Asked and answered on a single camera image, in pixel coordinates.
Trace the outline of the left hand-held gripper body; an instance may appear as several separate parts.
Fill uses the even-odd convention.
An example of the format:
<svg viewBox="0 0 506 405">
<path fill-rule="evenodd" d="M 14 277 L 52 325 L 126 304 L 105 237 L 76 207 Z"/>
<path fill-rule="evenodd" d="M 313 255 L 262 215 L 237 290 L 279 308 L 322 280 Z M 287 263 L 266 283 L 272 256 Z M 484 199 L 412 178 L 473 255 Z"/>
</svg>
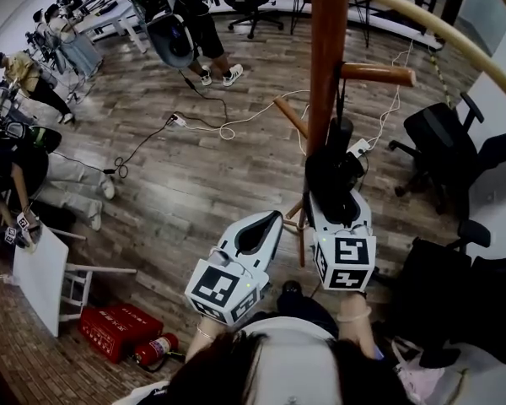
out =
<svg viewBox="0 0 506 405">
<path fill-rule="evenodd" d="M 238 323 L 261 299 L 269 282 L 270 251 L 245 255 L 230 247 L 213 249 L 198 261 L 185 295 L 193 308 L 229 327 Z"/>
</svg>

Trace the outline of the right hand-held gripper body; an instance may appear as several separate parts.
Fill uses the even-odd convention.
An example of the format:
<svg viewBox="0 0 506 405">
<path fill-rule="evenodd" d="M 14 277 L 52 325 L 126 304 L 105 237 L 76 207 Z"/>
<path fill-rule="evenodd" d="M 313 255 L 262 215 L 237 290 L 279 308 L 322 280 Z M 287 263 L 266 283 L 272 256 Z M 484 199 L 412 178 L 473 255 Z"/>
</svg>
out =
<svg viewBox="0 0 506 405">
<path fill-rule="evenodd" d="M 313 234 L 314 262 L 325 290 L 363 292 L 375 267 L 376 238 Z"/>
</svg>

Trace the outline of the brown wooden coat rack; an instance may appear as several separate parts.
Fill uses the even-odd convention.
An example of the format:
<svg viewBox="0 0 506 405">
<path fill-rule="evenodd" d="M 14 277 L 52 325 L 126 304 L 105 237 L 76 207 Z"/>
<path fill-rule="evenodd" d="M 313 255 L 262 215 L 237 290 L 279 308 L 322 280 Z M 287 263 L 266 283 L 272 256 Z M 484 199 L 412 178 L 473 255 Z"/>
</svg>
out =
<svg viewBox="0 0 506 405">
<path fill-rule="evenodd" d="M 343 62 L 349 0 L 311 0 L 310 115 L 299 119 L 281 97 L 274 100 L 279 110 L 306 138 L 306 154 L 325 145 L 331 115 L 342 75 L 351 79 L 412 87 L 414 72 L 405 67 Z"/>
</svg>

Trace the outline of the person's left forearm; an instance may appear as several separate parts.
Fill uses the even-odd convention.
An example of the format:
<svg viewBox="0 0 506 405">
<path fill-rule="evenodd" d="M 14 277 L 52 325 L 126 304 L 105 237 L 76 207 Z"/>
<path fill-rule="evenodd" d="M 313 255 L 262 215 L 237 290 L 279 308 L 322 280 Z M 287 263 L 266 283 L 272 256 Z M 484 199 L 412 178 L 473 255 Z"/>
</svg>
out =
<svg viewBox="0 0 506 405">
<path fill-rule="evenodd" d="M 210 346 L 218 335 L 226 331 L 226 325 L 210 317 L 202 316 L 196 326 L 195 336 L 186 352 L 185 362 L 189 362 L 197 353 Z"/>
</svg>

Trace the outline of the person's right forearm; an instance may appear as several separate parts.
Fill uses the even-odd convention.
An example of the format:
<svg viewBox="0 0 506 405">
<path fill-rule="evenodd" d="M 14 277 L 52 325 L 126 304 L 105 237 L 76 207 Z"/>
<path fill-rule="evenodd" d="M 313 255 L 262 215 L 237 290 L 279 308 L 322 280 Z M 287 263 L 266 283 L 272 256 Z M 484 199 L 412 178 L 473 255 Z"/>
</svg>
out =
<svg viewBox="0 0 506 405">
<path fill-rule="evenodd" d="M 339 338 L 359 346 L 363 354 L 371 359 L 375 357 L 374 335 L 369 316 L 371 307 L 359 292 L 342 294 L 336 321 Z"/>
</svg>

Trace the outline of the person's dark trousers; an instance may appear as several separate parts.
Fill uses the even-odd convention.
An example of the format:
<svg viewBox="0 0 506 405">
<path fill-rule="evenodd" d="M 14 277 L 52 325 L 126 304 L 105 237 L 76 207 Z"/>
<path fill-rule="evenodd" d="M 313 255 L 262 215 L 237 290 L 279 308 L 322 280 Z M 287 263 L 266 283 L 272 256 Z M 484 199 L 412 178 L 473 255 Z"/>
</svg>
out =
<svg viewBox="0 0 506 405">
<path fill-rule="evenodd" d="M 301 319 L 325 330 L 332 338 L 338 338 L 339 336 L 339 327 L 332 315 L 320 303 L 298 291 L 282 292 L 277 299 L 277 309 L 275 311 L 259 311 L 246 321 L 241 328 L 257 321 L 278 317 Z"/>
</svg>

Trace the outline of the person's white shirt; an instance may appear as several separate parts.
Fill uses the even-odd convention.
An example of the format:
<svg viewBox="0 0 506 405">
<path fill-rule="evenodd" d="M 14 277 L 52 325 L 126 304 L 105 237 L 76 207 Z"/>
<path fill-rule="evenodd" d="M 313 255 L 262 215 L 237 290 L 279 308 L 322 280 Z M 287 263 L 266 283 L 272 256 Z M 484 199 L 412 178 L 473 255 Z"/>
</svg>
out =
<svg viewBox="0 0 506 405">
<path fill-rule="evenodd" d="M 169 381 L 139 387 L 113 405 L 412 405 L 395 371 L 292 317 L 224 333 Z"/>
</svg>

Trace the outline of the red fire extinguisher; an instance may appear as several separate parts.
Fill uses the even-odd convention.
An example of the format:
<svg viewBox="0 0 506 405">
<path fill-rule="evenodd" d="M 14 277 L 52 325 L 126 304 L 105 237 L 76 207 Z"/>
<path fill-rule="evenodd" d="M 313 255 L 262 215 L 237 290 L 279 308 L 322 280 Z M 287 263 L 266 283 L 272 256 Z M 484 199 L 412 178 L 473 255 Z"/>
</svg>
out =
<svg viewBox="0 0 506 405">
<path fill-rule="evenodd" d="M 167 332 L 147 343 L 136 345 L 133 358 L 142 370 L 154 373 L 163 367 L 170 353 L 176 351 L 178 346 L 177 336 Z"/>
</svg>

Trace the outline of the black mesh office chair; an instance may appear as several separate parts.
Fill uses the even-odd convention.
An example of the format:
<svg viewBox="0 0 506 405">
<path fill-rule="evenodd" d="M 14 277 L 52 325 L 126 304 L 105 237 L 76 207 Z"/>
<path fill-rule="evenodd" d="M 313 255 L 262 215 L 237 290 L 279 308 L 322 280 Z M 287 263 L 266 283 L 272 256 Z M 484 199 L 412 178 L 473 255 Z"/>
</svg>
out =
<svg viewBox="0 0 506 405">
<path fill-rule="evenodd" d="M 421 348 L 419 364 L 427 369 L 453 365 L 458 343 L 506 365 L 506 257 L 466 254 L 469 244 L 491 244 L 476 221 L 460 222 L 458 236 L 446 246 L 416 238 L 397 278 L 374 274 L 392 291 L 384 331 Z"/>
</svg>

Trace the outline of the black office chair with headrest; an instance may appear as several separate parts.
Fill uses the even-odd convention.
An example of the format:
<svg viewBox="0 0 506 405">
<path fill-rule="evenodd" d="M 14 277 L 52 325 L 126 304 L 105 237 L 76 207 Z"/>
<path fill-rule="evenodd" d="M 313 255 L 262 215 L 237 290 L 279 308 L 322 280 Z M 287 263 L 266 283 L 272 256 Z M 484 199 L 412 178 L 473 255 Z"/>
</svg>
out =
<svg viewBox="0 0 506 405">
<path fill-rule="evenodd" d="M 395 194 L 403 197 L 430 180 L 435 190 L 437 214 L 447 208 L 447 196 L 453 197 L 459 219 L 469 218 L 469 191 L 485 171 L 506 162 L 506 133 L 487 139 L 480 149 L 471 140 L 469 130 L 474 121 L 483 123 L 484 116 L 473 99 L 460 94 L 468 106 L 466 119 L 461 121 L 455 109 L 436 103 L 409 116 L 404 121 L 413 148 L 396 140 L 388 144 L 390 150 L 399 149 L 414 158 L 416 173 L 404 186 L 397 186 Z"/>
</svg>

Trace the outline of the red fire extinguisher box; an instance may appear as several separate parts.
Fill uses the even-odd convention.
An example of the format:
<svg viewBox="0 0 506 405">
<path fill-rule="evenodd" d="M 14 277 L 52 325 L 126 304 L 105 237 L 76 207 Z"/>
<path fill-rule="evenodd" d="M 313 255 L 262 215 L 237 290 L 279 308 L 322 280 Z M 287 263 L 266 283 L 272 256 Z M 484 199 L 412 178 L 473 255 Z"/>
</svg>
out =
<svg viewBox="0 0 506 405">
<path fill-rule="evenodd" d="M 138 344 L 159 336 L 164 323 L 131 304 L 83 309 L 78 330 L 111 363 L 121 362 Z"/>
</svg>

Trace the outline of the pink fabric bag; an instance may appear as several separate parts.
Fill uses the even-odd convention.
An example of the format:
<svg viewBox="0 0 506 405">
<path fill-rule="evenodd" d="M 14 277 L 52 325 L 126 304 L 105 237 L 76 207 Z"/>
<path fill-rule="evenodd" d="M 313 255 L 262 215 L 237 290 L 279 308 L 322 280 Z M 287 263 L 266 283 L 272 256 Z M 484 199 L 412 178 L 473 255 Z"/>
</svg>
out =
<svg viewBox="0 0 506 405">
<path fill-rule="evenodd" d="M 445 369 L 421 366 L 420 359 L 424 352 L 414 343 L 392 339 L 390 345 L 397 360 L 395 372 L 408 398 L 415 405 L 427 405 L 426 400 L 433 394 Z"/>
</svg>

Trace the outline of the yellow black striped rod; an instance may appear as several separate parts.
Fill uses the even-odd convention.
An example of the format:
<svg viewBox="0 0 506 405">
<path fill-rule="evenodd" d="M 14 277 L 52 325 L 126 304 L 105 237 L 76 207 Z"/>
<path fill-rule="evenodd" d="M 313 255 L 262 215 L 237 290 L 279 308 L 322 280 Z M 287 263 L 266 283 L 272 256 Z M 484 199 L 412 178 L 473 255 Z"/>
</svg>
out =
<svg viewBox="0 0 506 405">
<path fill-rule="evenodd" d="M 438 65 L 438 61 L 437 61 L 437 58 L 435 56 L 435 54 L 433 52 L 429 52 L 429 61 L 431 62 L 431 64 L 433 65 L 434 67 L 434 70 L 437 74 L 437 77 L 439 79 L 439 82 L 441 83 L 441 86 L 442 86 L 442 89 L 443 89 L 443 92 L 444 92 L 444 98 L 445 98 L 445 103 L 446 105 L 450 108 L 450 109 L 454 109 L 454 102 L 449 94 L 449 88 L 448 88 L 448 85 L 447 83 L 445 82 L 444 80 L 444 75 L 442 74 L 442 71 Z"/>
</svg>

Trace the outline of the beige wooden clothes hanger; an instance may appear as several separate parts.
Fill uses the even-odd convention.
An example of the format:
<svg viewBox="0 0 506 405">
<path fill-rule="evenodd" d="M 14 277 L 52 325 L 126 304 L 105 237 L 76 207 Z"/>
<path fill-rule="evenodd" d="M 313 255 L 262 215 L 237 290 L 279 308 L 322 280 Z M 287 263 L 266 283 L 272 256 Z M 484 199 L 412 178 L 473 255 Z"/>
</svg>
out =
<svg viewBox="0 0 506 405">
<path fill-rule="evenodd" d="M 506 95 L 506 73 L 484 51 L 454 27 L 434 14 L 406 0 L 375 0 L 427 27 L 457 48 L 475 67 L 481 69 Z"/>
</svg>

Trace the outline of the long white desk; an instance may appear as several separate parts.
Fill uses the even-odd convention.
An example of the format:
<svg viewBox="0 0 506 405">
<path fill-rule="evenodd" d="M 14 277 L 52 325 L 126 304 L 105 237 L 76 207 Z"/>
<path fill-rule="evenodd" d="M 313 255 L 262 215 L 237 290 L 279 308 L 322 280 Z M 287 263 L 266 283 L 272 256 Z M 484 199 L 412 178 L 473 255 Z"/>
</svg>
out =
<svg viewBox="0 0 506 405">
<path fill-rule="evenodd" d="M 135 31 L 133 22 L 129 20 L 129 17 L 133 15 L 135 13 L 131 3 L 128 0 L 120 0 L 108 13 L 102 15 L 92 13 L 88 15 L 82 22 L 77 24 L 77 31 L 79 33 L 87 33 L 111 24 L 118 35 L 129 34 L 131 41 L 144 54 L 148 48 L 143 44 L 138 33 Z"/>
</svg>

